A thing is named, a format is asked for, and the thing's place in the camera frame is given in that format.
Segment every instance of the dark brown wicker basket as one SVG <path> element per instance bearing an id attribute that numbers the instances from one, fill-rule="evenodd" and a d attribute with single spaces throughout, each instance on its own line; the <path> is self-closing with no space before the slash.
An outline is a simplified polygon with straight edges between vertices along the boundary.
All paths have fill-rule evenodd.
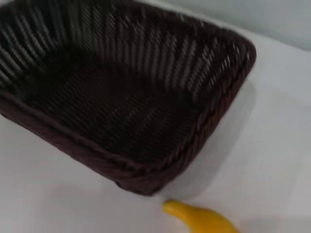
<path id="1" fill-rule="evenodd" d="M 131 0 L 0 9 L 0 113 L 121 188 L 186 169 L 256 57 L 238 34 Z"/>

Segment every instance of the rectangular basket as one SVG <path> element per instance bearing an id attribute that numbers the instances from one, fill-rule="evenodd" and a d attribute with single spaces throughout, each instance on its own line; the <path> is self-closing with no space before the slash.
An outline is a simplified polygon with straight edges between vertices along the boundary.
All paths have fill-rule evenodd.
<path id="1" fill-rule="evenodd" d="M 229 108 L 254 46 L 131 0 L 0 9 L 0 113 L 121 188 L 152 195 Z"/>

